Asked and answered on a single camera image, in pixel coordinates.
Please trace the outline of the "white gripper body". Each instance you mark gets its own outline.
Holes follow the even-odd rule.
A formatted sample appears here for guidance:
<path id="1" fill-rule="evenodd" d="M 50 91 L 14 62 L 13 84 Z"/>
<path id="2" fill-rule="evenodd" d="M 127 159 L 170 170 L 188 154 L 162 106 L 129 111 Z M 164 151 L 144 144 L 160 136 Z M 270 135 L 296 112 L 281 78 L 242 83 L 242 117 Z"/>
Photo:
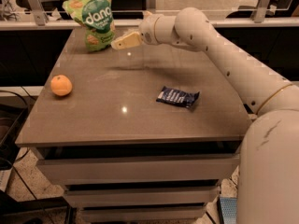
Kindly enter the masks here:
<path id="1" fill-rule="evenodd" d="M 159 45 L 156 34 L 155 34 L 155 26 L 157 21 L 162 17 L 161 14 L 153 14 L 139 24 L 138 29 L 141 35 L 141 39 L 144 43 L 148 45 Z"/>

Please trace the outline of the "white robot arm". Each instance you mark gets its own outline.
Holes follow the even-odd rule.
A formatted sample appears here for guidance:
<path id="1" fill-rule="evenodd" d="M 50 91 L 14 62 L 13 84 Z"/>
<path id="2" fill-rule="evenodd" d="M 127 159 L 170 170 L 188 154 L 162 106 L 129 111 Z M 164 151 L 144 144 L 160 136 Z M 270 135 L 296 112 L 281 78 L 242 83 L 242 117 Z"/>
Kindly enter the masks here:
<path id="1" fill-rule="evenodd" d="M 257 116 L 240 149 L 236 224 L 299 223 L 299 87 L 220 35 L 194 8 L 148 13 L 113 49 L 168 44 L 203 51 Z"/>

